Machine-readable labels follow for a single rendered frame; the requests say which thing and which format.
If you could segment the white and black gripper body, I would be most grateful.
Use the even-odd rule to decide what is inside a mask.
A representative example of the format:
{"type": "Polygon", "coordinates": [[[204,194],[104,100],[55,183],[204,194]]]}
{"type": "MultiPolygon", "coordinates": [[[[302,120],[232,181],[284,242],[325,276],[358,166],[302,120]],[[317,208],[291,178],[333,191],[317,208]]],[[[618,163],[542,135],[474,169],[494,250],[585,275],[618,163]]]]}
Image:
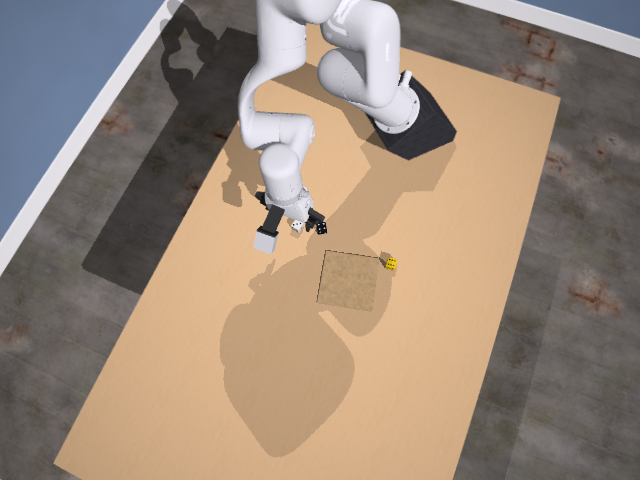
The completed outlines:
{"type": "MultiPolygon", "coordinates": [[[[306,187],[304,187],[304,189],[306,191],[308,191],[308,189],[306,187]]],[[[309,191],[308,191],[309,192],[309,191]]],[[[270,210],[272,204],[275,205],[274,202],[271,201],[271,199],[268,196],[267,190],[265,188],[265,203],[267,208],[270,210]]],[[[298,200],[296,203],[289,205],[289,206],[280,206],[280,205],[275,205],[278,206],[282,209],[285,209],[285,212],[283,214],[283,216],[286,216],[288,218],[297,220],[299,222],[307,222],[308,219],[308,210],[309,208],[314,207],[313,204],[313,200],[311,197],[311,194],[309,192],[309,195],[307,198],[302,197],[300,198],[300,200],[298,200]]]]}

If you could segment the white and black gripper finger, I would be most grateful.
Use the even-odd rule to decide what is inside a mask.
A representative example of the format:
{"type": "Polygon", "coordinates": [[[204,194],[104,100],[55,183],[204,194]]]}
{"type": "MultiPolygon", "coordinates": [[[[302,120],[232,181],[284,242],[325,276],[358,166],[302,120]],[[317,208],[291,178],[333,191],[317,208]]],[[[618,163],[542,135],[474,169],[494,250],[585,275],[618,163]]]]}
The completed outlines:
{"type": "Polygon", "coordinates": [[[325,219],[325,216],[323,216],[322,214],[318,213],[317,211],[315,211],[312,208],[309,208],[308,215],[310,215],[310,216],[309,216],[307,222],[304,222],[304,223],[306,223],[305,224],[305,228],[306,228],[307,232],[309,232],[310,229],[313,229],[315,224],[322,223],[324,221],[324,219],[325,219]]]}
{"type": "Polygon", "coordinates": [[[255,193],[255,197],[256,197],[258,200],[260,200],[260,203],[261,203],[261,204],[263,204],[263,205],[266,207],[265,209],[269,211],[269,209],[267,208],[266,203],[265,203],[264,194],[265,194],[265,192],[259,192],[259,191],[257,191],[257,192],[255,193]]]}

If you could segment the yellow die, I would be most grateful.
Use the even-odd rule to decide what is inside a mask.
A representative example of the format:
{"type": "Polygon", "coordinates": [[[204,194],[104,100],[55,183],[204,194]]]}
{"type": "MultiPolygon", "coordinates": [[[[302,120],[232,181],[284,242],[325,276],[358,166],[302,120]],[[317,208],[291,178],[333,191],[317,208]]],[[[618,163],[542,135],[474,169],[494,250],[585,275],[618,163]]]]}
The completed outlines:
{"type": "Polygon", "coordinates": [[[388,257],[385,265],[385,269],[394,271],[396,267],[396,263],[397,263],[397,259],[388,257]]]}

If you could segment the tan flat mat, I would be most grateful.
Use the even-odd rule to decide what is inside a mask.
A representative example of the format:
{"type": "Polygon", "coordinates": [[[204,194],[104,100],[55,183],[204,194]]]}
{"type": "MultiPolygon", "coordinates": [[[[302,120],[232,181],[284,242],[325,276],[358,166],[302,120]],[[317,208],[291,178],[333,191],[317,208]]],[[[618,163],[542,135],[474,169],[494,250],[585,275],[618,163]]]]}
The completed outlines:
{"type": "Polygon", "coordinates": [[[379,258],[326,251],[317,303],[373,310],[379,258]]]}

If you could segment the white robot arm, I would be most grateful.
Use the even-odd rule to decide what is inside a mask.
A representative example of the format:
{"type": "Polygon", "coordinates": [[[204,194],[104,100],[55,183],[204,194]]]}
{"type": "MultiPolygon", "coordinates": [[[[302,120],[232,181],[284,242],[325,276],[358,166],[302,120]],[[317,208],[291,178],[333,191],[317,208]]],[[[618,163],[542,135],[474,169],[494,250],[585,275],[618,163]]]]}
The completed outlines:
{"type": "Polygon", "coordinates": [[[254,94],[263,83],[304,65],[306,23],[320,24],[324,40],[339,47],[327,51],[317,66],[319,83],[328,93],[376,117],[376,125],[390,134],[407,130],[420,104],[408,85],[412,72],[405,71],[398,85],[400,24],[389,5],[372,0],[255,0],[255,13],[258,61],[239,92],[240,134],[247,148],[263,151],[259,168],[271,201],[289,206],[309,195],[301,166],[314,139],[314,121],[306,114],[256,111],[254,94]]]}

